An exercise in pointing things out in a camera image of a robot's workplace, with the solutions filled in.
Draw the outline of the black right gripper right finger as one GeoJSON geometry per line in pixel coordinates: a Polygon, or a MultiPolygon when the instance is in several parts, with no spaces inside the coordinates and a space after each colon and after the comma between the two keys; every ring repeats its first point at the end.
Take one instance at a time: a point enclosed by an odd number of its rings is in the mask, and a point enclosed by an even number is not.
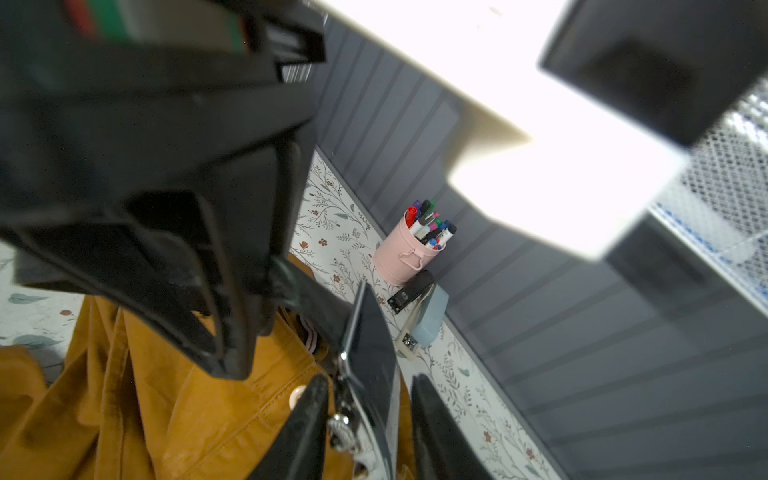
{"type": "Polygon", "coordinates": [[[426,375],[411,387],[417,479],[491,479],[426,375]]]}

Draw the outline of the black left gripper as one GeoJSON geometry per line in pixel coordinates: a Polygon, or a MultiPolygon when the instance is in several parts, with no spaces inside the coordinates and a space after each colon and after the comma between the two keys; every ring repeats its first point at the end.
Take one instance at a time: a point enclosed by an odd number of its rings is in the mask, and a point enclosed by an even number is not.
{"type": "Polygon", "coordinates": [[[129,309],[209,375],[243,380],[272,328],[315,147],[326,58],[301,1],[159,2],[231,13],[240,52],[139,42],[121,3],[1,5],[1,238],[129,309]]]}

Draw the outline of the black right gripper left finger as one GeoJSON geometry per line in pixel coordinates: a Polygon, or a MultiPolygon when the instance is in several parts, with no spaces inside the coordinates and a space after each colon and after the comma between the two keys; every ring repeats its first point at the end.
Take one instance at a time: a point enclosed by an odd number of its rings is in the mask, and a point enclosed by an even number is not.
{"type": "Polygon", "coordinates": [[[328,410],[328,379],[317,375],[248,479],[321,479],[328,410]]]}

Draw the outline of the black leather belt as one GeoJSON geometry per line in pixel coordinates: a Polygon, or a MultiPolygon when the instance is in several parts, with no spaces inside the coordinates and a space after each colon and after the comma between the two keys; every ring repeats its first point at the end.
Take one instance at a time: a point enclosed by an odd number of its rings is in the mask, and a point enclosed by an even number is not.
{"type": "Polygon", "coordinates": [[[326,421],[330,446],[350,454],[363,479],[394,479],[398,455],[401,372],[386,318],[372,286],[362,280],[349,303],[291,262],[271,258],[270,293],[315,318],[335,353],[334,413],[326,421]]]}

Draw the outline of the mustard brown trousers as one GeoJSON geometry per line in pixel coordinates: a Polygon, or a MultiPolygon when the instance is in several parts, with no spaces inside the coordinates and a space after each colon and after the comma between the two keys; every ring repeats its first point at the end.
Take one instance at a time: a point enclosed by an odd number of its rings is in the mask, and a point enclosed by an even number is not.
{"type": "Polygon", "coordinates": [[[132,312],[87,296],[55,381],[27,347],[1,350],[1,475],[244,479],[329,356],[281,307],[250,376],[216,379],[132,312]]]}

